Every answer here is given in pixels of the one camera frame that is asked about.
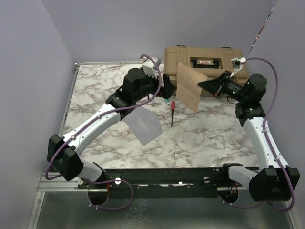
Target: plastic case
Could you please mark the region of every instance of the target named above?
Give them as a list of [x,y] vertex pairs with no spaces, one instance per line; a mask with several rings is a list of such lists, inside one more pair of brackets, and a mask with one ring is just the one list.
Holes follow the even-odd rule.
[[[217,78],[225,70],[233,71],[231,59],[243,56],[240,49],[230,47],[200,48],[184,45],[169,46],[164,50],[164,73],[170,76],[171,83],[177,85],[177,66],[182,63],[208,77]],[[234,81],[240,85],[248,80],[248,72],[244,67],[234,76]],[[201,96],[212,96],[202,90]]]

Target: gray wall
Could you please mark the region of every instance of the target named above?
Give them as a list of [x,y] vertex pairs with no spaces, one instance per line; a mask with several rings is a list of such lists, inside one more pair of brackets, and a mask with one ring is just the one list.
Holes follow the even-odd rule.
[[[279,91],[269,118],[273,137],[291,167],[301,173],[296,187],[296,206],[305,219],[305,74],[304,37],[305,1],[280,0],[255,44],[250,57],[271,61],[279,76]],[[265,110],[274,94],[275,80],[271,69],[260,61],[247,63],[249,73],[260,73],[268,79],[263,97]]]
[[42,0],[76,62],[163,59],[169,45],[247,54],[272,0]]
[[74,65],[40,0],[0,7],[0,228],[26,228]]

